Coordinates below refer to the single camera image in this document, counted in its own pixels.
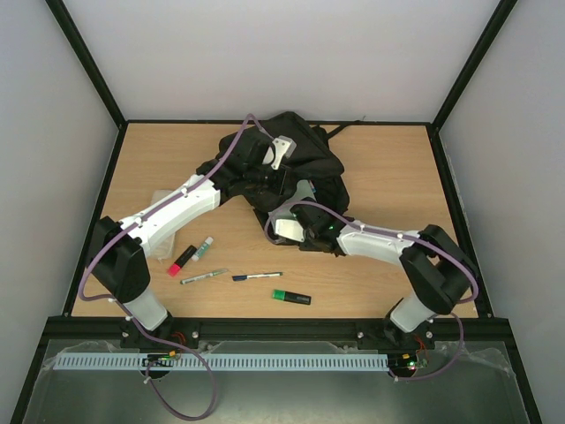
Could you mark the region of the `pale green notebook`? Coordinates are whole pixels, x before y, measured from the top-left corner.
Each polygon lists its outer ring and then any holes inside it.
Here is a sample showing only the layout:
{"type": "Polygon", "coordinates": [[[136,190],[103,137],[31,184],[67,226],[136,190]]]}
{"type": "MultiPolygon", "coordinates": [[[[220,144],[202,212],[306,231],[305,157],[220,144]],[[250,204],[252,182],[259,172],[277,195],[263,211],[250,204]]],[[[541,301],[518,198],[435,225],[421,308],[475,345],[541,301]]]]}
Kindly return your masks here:
{"type": "Polygon", "coordinates": [[[313,185],[309,180],[300,180],[290,202],[303,201],[304,199],[316,200],[313,185]]]}

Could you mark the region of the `black student backpack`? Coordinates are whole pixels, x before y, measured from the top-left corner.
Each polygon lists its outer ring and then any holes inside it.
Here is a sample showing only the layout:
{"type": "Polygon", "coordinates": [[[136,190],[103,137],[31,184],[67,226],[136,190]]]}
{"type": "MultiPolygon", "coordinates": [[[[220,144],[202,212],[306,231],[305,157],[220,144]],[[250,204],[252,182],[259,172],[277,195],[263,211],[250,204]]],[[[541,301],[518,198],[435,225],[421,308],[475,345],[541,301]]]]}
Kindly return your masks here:
{"type": "MultiPolygon", "coordinates": [[[[315,201],[343,215],[349,206],[350,196],[343,182],[344,166],[340,159],[330,150],[329,141],[337,134],[328,132],[321,126],[311,126],[293,111],[286,111],[258,125],[247,128],[259,128],[270,136],[289,137],[297,144],[290,159],[292,187],[297,189],[300,180],[309,180],[315,191],[315,201]]],[[[255,208],[251,205],[267,239],[279,246],[297,246],[298,242],[278,238],[275,235],[275,220],[277,218],[294,219],[290,212],[293,202],[290,199],[294,193],[275,208],[255,208]]]]}

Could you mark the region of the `green highlighter black body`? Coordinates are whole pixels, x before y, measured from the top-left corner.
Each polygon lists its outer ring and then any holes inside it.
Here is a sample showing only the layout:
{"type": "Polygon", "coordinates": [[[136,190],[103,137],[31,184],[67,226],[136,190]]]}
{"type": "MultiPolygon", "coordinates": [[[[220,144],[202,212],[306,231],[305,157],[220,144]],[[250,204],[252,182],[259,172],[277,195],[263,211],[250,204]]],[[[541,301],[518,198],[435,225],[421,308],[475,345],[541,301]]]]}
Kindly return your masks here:
{"type": "Polygon", "coordinates": [[[312,302],[312,298],[308,295],[283,290],[273,290],[272,298],[284,302],[307,306],[309,306],[312,302]]]}

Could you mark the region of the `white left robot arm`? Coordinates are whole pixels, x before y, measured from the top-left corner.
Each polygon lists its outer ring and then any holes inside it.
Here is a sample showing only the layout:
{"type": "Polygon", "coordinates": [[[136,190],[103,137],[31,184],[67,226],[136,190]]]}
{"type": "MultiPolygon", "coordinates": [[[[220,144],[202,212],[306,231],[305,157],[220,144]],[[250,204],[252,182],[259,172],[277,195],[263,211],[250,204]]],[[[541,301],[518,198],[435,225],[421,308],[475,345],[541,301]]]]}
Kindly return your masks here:
{"type": "Polygon", "coordinates": [[[94,276],[144,329],[158,329],[169,312],[149,286],[147,258],[190,221],[237,196],[238,189],[250,194],[277,190],[296,147],[291,138],[272,137],[259,128],[239,130],[216,158],[163,199],[120,221],[101,218],[86,276],[94,276]]]}

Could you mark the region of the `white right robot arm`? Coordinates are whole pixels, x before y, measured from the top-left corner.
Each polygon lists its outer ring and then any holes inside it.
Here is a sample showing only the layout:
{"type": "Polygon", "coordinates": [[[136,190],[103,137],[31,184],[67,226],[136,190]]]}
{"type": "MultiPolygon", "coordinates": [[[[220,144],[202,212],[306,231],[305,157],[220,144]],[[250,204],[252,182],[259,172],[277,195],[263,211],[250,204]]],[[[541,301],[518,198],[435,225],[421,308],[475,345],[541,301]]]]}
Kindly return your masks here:
{"type": "Polygon", "coordinates": [[[293,202],[290,212],[308,246],[403,269],[412,293],[388,313],[385,335],[393,345],[406,345],[420,324],[478,296],[478,267],[438,225],[422,231],[391,230],[346,218],[312,200],[293,202]]]}

